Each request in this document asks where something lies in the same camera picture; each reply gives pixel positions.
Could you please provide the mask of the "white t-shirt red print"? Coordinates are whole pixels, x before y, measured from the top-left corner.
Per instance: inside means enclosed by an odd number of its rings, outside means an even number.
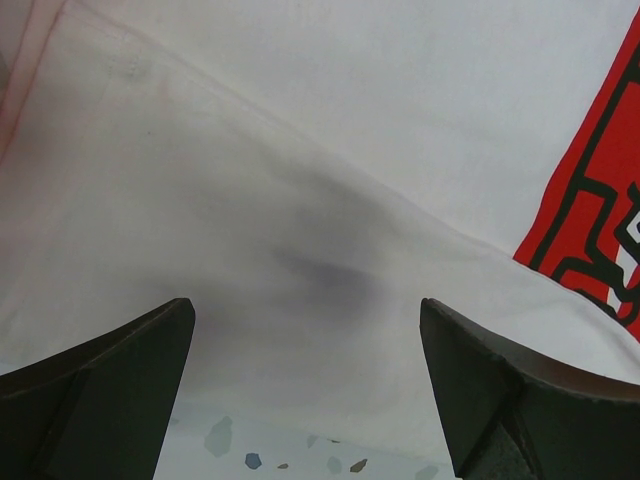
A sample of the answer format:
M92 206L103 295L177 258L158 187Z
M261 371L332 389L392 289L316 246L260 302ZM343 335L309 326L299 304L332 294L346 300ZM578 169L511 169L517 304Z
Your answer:
M637 382L518 264L633 1L5 1L1 359L174 297L185 401L437 460L434 297Z

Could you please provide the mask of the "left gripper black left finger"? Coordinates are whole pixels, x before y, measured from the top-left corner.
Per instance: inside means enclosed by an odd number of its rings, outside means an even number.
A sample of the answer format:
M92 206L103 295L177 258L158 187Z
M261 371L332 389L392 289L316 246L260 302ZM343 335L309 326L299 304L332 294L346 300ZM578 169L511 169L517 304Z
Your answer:
M177 298L2 375L2 478L153 478L194 326Z

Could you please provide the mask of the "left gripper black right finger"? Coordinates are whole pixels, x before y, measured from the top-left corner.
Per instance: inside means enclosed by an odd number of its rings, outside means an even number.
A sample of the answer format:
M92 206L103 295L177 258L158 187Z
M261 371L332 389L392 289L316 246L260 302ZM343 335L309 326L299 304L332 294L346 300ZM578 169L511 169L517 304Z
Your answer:
M435 299L420 334L459 479L636 479L639 388L547 357Z

